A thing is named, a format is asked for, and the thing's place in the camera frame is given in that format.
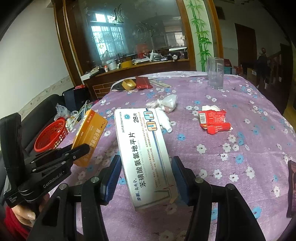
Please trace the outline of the person's left hand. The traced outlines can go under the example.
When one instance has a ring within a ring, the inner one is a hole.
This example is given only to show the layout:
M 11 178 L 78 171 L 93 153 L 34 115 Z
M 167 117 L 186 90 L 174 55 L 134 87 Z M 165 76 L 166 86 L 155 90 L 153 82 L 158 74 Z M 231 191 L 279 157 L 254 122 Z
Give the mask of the person's left hand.
M 47 193 L 40 202 L 39 205 L 39 213 L 42 212 L 42 209 L 45 207 L 46 203 L 50 198 L 49 193 Z M 22 205 L 16 205 L 12 208 L 14 215 L 16 216 L 17 220 L 26 226 L 33 227 L 35 220 L 36 220 L 36 213 L 29 209 L 28 207 Z

